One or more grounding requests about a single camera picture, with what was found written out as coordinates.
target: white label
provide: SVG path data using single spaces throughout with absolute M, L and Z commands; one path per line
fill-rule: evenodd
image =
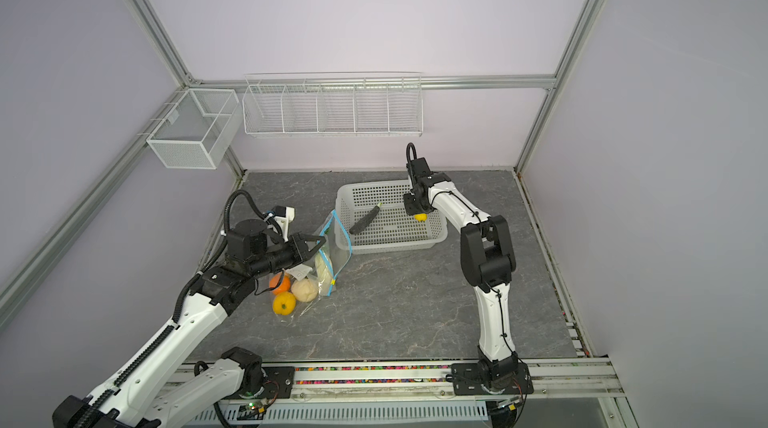
M 173 125 L 178 117 L 179 117 L 179 110 L 174 108 L 174 111 L 168 114 L 168 122 L 171 125 Z
M 310 271 L 312 271 L 312 267 L 308 267 L 306 265 L 296 265 L 292 269 L 287 269 L 286 273 L 298 281 L 306 278 Z

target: orange fruit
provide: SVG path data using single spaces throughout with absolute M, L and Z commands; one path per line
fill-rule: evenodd
M 277 282 L 280 281 L 280 276 L 283 277 L 283 282 L 280 283 L 280 286 L 277 286 Z M 270 288 L 274 289 L 272 290 L 272 295 L 278 295 L 280 293 L 283 293 L 283 291 L 290 290 L 290 280 L 288 279 L 288 275 L 281 275 L 278 273 L 272 279 L 270 280 Z
M 272 302 L 272 311 L 278 315 L 290 315 L 296 307 L 296 297 L 290 291 L 279 293 Z

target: gray marble surface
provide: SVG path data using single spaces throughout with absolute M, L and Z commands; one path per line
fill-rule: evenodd
M 514 175 L 449 175 L 478 207 L 503 215 L 509 223 L 518 266 L 509 293 L 518 355 L 575 356 Z M 293 206 L 291 231 L 313 233 L 334 208 L 341 185 L 405 178 L 405 172 L 250 173 L 244 188 L 261 210 Z M 232 225 L 251 217 L 240 197 Z M 268 361 L 477 357 L 477 303 L 462 274 L 458 233 L 450 224 L 447 240 L 431 249 L 353 255 L 336 287 L 330 297 L 293 317 L 274 315 L 269 293 L 249 297 L 197 346 L 190 360 L 216 360 L 232 346 Z

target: white wire basket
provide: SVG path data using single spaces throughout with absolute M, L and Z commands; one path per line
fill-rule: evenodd
M 189 88 L 147 143 L 168 168 L 216 169 L 240 128 L 234 90 Z
M 418 77 L 248 81 L 243 115 L 246 133 L 255 137 L 424 131 Z
M 377 203 L 382 204 L 379 214 L 366 229 L 357 235 L 350 235 L 353 254 L 428 249 L 446 239 L 448 227 L 442 213 L 428 213 L 425 222 L 419 222 L 406 213 L 402 196 L 410 189 L 408 180 L 353 183 L 339 188 L 336 213 L 347 229 Z

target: potato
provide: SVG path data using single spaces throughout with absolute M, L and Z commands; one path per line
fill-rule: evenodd
M 290 290 L 298 301 L 306 303 L 317 298 L 317 283 L 310 279 L 298 280 Z

